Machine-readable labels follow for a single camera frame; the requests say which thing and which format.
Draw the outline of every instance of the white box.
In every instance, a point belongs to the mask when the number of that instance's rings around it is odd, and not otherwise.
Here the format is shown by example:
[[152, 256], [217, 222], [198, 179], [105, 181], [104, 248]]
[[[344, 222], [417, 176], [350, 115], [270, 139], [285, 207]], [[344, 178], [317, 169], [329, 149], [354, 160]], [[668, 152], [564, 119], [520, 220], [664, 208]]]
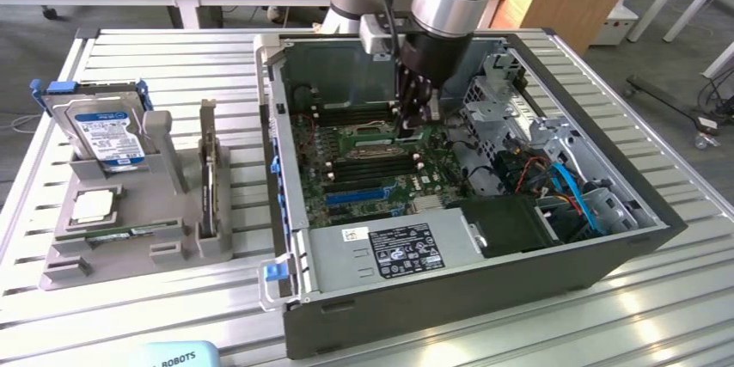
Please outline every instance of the white box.
[[621, 43], [621, 40], [627, 36], [627, 33], [632, 29], [633, 22], [639, 17], [624, 6], [617, 6], [611, 10], [604, 24], [600, 27], [596, 39], [592, 41], [591, 46], [616, 46]]

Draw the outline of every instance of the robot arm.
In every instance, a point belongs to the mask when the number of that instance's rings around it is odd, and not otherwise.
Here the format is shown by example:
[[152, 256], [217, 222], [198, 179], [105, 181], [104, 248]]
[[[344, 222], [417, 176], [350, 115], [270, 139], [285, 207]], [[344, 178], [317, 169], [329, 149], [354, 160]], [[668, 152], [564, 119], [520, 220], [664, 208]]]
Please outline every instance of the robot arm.
[[[481, 19], [488, 0], [412, 0], [411, 24], [396, 67], [400, 137], [429, 119], [428, 102], [452, 76]], [[378, 0], [330, 0], [330, 11], [345, 21], [382, 12]]]

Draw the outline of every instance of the slotted metal table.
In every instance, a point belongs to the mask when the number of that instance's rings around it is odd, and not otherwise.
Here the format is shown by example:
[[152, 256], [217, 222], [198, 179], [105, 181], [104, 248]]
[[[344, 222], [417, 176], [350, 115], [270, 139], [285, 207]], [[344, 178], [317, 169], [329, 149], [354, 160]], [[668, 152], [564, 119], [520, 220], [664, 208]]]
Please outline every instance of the slotted metal table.
[[[38, 290], [70, 175], [70, 147], [44, 117], [0, 215], [0, 364], [113, 365], [140, 343], [184, 339], [212, 341], [225, 366], [734, 364], [732, 208], [561, 40], [540, 30], [517, 35], [688, 229], [585, 291], [288, 360], [281, 315], [262, 312], [257, 304], [256, 265], [272, 256], [273, 243], [254, 32], [262, 30], [101, 30], [96, 38], [74, 40], [60, 79], [145, 79], [153, 106], [173, 115], [177, 148], [196, 145], [200, 99], [216, 98], [216, 129], [232, 149], [234, 259]], [[545, 112], [557, 111], [532, 78], [528, 91]]]

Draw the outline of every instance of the hard drive label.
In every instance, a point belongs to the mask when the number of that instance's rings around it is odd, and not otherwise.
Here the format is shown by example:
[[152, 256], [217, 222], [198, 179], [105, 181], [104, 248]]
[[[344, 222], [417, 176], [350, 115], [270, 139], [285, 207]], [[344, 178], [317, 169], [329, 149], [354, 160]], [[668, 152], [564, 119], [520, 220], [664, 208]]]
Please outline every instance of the hard drive label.
[[142, 158], [137, 136], [126, 130], [125, 112], [81, 113], [74, 116], [85, 141], [96, 158], [106, 165], [129, 165]]
[[373, 231], [369, 244], [381, 278], [401, 277], [445, 266], [427, 223]]

